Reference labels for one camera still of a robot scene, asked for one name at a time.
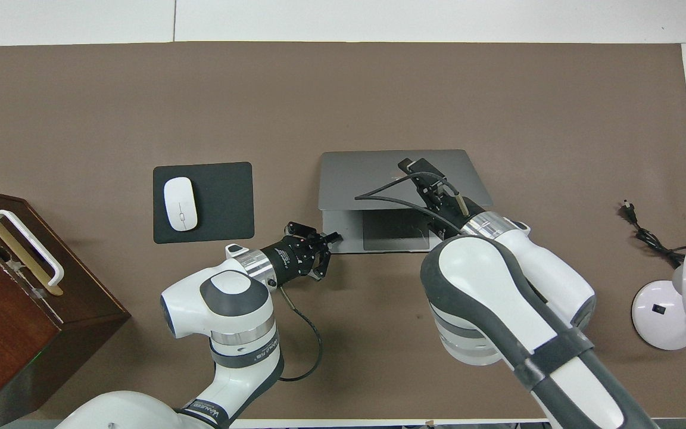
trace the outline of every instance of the white mouse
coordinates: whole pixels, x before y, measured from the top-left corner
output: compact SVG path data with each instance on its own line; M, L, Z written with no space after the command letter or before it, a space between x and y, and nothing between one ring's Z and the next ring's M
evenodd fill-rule
M186 177L174 177L163 185L163 201L171 228L190 231L198 226L198 211L192 182Z

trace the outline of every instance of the black mouse pad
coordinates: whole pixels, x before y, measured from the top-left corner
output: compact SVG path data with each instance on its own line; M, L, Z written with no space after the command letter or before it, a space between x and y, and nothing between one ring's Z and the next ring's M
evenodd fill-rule
M166 212L163 188L174 177L192 182L198 224L188 231L174 230ZM253 237L251 163L156 167L152 171L152 227L158 244Z

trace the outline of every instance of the silver laptop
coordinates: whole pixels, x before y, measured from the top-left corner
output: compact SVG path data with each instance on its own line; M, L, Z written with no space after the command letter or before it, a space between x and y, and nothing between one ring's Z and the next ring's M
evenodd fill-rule
M428 231L428 218L416 210L387 201L354 200L405 176L398 168L404 158L425 158L476 204L492 204L464 150L325 152L319 179L322 230L338 231L343 236L343 241L332 245L333 253L427 252L440 242ZM409 180L378 195L425 206Z

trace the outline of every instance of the wooden cabinet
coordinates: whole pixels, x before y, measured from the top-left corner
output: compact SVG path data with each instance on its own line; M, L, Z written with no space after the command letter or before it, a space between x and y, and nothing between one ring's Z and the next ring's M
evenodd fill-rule
M46 402L129 317L26 201L0 195L0 426Z

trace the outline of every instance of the brown table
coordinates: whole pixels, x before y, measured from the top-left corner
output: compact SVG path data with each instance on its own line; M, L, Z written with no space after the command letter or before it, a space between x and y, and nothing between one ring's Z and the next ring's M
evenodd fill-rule
M27 198L130 310L41 409L60 418L105 391L179 406L207 386L203 337L174 340L158 294L223 260L226 242L152 241L155 166L250 161L256 233L320 225L328 150L465 149L494 209L531 225L597 292L586 334L653 417L686 417L686 349L644 344L632 298L671 267L616 215L686 245L686 94L678 45L165 43L0 47L0 192ZM440 345L421 254L335 256L289 294L324 336L312 377L279 383L245 418L538 418L501 363ZM285 374L314 339L275 296Z

